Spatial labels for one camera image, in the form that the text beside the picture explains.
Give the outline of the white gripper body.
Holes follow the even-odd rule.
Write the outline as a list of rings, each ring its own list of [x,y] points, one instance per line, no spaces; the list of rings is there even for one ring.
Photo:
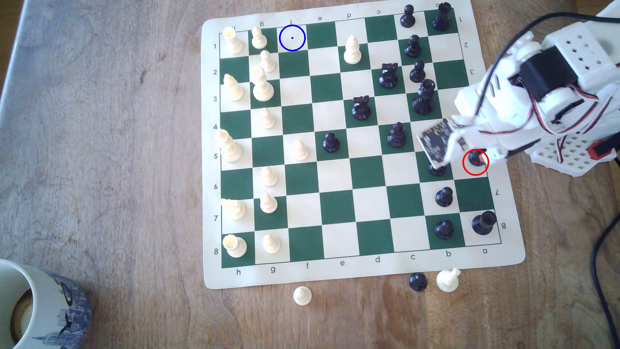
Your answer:
[[[468,150],[500,145],[509,156],[540,142],[540,127],[527,91],[505,78],[492,78],[482,94],[483,82],[461,89],[454,101],[458,110],[451,129],[466,129],[461,140]]]

